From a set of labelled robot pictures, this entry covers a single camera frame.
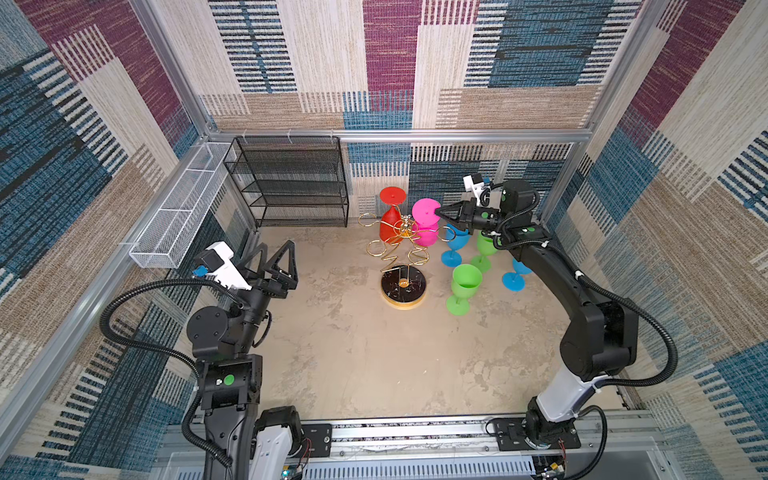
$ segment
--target concrete floor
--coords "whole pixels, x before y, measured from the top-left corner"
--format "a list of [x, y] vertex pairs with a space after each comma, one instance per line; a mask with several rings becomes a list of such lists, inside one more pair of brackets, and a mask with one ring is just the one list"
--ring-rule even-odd
[[[257, 349], [261, 408], [293, 404], [303, 419], [524, 412], [559, 367], [568, 318], [554, 295], [534, 274], [522, 292], [505, 289], [512, 260], [498, 252], [469, 314], [453, 316], [445, 308], [452, 269], [440, 261], [447, 247], [439, 241], [420, 267], [426, 298], [396, 310], [380, 290], [386, 262], [366, 253], [376, 238], [377, 227], [354, 220], [346, 229], [262, 230], [270, 254], [296, 243], [299, 287], [270, 304], [272, 330]], [[459, 251], [464, 263], [475, 242]], [[614, 387], [593, 402], [622, 408]]]

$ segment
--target black round base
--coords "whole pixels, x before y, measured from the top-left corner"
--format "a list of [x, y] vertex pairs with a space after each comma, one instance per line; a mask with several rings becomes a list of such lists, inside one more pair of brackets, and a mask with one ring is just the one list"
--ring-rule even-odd
[[382, 276], [384, 297], [396, 308], [413, 308], [424, 298], [426, 290], [427, 279], [415, 266], [395, 265]]

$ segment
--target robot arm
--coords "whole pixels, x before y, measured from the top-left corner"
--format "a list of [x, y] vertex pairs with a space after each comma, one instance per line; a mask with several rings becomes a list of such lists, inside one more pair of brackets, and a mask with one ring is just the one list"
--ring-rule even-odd
[[[474, 185], [471, 176], [465, 183]], [[529, 445], [545, 447], [572, 428], [573, 419], [601, 384], [634, 363], [639, 309], [630, 307], [634, 305], [631, 301], [584, 281], [586, 277], [580, 281], [584, 274], [555, 245], [549, 233], [532, 222], [538, 192], [528, 182], [507, 180], [500, 187], [503, 190], [498, 209], [465, 200], [440, 207], [435, 213], [457, 229], [470, 233], [481, 230], [483, 235], [495, 238], [497, 248], [508, 250], [536, 272], [570, 318], [560, 342], [562, 367], [549, 387], [531, 399], [526, 415]], [[664, 330], [659, 325], [654, 328], [657, 326], [657, 330]], [[675, 360], [654, 382], [663, 381], [674, 371], [677, 353], [669, 340], [667, 346], [674, 353], [670, 357]]]
[[[286, 253], [287, 271], [280, 268]], [[299, 450], [303, 439], [293, 406], [266, 410], [257, 420], [263, 360], [248, 352], [259, 325], [270, 315], [266, 310], [270, 300], [286, 298], [288, 290], [296, 289], [299, 277], [293, 242], [287, 241], [266, 261], [266, 246], [259, 245], [256, 254], [260, 254], [256, 271], [245, 267], [253, 257], [233, 265], [233, 252], [224, 242], [195, 257], [196, 275], [208, 275], [235, 288], [241, 300], [229, 310], [206, 306], [193, 313], [187, 324], [192, 354], [202, 366], [199, 389], [206, 438], [231, 460], [226, 467], [206, 454], [206, 480], [281, 478], [285, 458]]]

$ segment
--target glass base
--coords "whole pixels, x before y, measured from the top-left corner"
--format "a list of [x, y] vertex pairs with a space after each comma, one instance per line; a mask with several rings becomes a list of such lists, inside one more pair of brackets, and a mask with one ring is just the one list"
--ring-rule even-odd
[[475, 258], [472, 259], [471, 262], [469, 262], [471, 265], [474, 265], [480, 270], [481, 272], [485, 273], [491, 269], [491, 259], [484, 255], [478, 255]]
[[525, 288], [525, 278], [519, 273], [505, 273], [502, 276], [502, 283], [513, 292], [519, 292]]
[[442, 264], [454, 268], [462, 264], [462, 256], [456, 253], [454, 250], [448, 250], [440, 256]]
[[445, 306], [448, 311], [456, 316], [466, 315], [469, 312], [469, 302], [467, 299], [458, 298], [456, 295], [451, 295], [445, 301]]

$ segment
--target plastic wine glass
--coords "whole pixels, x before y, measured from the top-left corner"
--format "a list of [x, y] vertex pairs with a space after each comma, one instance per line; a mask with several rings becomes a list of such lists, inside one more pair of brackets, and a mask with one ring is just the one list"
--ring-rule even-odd
[[453, 225], [448, 225], [449, 231], [446, 238], [451, 239], [446, 245], [448, 245], [447, 252], [444, 252], [440, 257], [443, 264], [450, 266], [451, 268], [462, 264], [462, 256], [456, 251], [466, 247], [469, 243], [469, 230], [461, 231]]
[[488, 257], [496, 253], [496, 251], [492, 238], [478, 235], [478, 252], [480, 254], [473, 258], [470, 263], [476, 266], [482, 273], [485, 273], [491, 269], [491, 260]]
[[514, 272], [505, 273], [502, 276], [502, 283], [513, 292], [519, 292], [525, 288], [523, 275], [528, 275], [533, 270], [523, 265], [523, 262], [518, 262], [514, 257], [512, 257], [512, 269]]
[[465, 263], [453, 269], [451, 291], [453, 295], [445, 301], [445, 306], [453, 315], [466, 315], [469, 311], [469, 301], [482, 283], [482, 272], [476, 266]]

